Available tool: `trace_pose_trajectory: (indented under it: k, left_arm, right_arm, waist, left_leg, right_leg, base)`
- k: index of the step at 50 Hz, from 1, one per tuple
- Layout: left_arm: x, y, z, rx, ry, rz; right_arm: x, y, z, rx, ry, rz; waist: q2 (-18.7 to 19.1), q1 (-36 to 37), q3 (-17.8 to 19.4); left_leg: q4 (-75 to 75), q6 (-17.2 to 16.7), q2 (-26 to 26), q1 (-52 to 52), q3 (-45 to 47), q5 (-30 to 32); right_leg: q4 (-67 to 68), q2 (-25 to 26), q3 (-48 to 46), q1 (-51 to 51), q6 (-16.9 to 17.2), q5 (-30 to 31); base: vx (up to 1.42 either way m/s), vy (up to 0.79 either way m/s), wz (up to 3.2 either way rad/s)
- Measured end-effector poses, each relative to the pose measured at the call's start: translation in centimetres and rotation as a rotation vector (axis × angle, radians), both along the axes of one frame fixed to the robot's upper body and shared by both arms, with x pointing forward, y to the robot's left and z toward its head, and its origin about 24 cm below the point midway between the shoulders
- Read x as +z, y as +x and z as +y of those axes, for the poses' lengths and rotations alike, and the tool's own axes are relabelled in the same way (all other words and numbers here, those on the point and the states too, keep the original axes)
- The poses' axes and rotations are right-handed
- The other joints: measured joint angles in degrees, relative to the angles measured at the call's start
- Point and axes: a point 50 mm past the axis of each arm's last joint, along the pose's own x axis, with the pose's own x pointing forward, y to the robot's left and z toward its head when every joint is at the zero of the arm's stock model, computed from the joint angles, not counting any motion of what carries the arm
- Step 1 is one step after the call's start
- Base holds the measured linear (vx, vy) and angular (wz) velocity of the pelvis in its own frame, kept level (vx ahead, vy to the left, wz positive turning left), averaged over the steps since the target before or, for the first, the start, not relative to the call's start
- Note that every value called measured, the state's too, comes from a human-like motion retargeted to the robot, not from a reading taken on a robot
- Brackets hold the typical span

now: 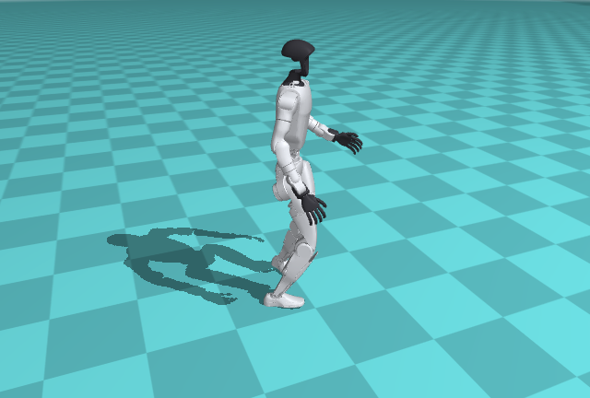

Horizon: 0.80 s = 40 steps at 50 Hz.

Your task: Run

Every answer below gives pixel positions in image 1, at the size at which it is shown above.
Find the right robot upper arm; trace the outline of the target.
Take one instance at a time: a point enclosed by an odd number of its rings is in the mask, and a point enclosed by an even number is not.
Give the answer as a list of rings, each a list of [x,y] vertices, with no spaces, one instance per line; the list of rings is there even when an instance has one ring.
[[[289,132],[292,117],[298,108],[298,95],[294,92],[285,91],[277,101],[277,118],[271,140],[271,150],[276,154],[275,146],[284,140]],[[287,143],[287,142],[286,142]],[[288,143],[287,143],[288,144]],[[289,144],[288,144],[289,145]]]

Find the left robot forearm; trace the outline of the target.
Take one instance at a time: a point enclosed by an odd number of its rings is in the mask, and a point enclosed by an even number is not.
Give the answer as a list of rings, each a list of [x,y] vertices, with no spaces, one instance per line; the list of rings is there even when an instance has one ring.
[[[317,122],[311,115],[309,119],[308,129],[315,133],[317,136],[324,138],[327,141],[332,141],[335,135],[329,133],[329,129],[324,124]]]

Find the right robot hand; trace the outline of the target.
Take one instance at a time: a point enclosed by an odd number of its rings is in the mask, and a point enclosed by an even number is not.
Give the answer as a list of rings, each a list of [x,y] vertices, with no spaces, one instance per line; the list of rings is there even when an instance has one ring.
[[[305,185],[305,183],[303,183],[303,184]],[[316,198],[313,194],[308,194],[310,191],[306,185],[305,185],[305,187],[306,187],[306,191],[300,195],[298,195],[298,193],[296,192],[296,190],[293,187],[292,187],[292,191],[294,192],[294,194],[296,195],[296,197],[298,199],[301,199],[301,206],[302,206],[303,211],[306,213],[306,215],[309,219],[310,226],[313,224],[313,221],[312,221],[312,218],[311,218],[309,212],[311,212],[314,222],[315,222],[314,224],[316,225],[318,223],[316,215],[318,216],[320,223],[323,221],[319,211],[322,213],[323,218],[326,218],[325,211],[322,209],[321,206],[319,206],[319,204],[321,204],[323,207],[326,207],[326,204],[321,199]],[[319,211],[317,210],[317,208],[319,209]],[[316,215],[313,211],[316,213]]]

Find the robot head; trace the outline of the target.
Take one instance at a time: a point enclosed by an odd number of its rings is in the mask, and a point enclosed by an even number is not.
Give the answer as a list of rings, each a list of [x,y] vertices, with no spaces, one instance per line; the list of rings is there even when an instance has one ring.
[[[315,51],[315,48],[307,41],[291,40],[285,43],[282,48],[282,55],[291,58],[294,62],[300,61],[301,69],[293,69],[289,71],[288,77],[283,82],[283,86],[289,86],[293,80],[300,81],[294,86],[303,87],[304,83],[301,81],[301,76],[307,76],[309,73],[309,56]],[[281,85],[281,86],[282,86]],[[292,84],[290,84],[292,86]]]

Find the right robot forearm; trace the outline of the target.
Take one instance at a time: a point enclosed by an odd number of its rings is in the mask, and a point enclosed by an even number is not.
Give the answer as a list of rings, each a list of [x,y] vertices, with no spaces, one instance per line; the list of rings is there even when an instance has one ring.
[[[301,175],[297,172],[297,169],[293,163],[293,158],[289,152],[289,145],[286,142],[280,141],[275,146],[277,165],[281,168],[286,181],[296,190],[298,195],[306,191],[306,187],[301,180]]]

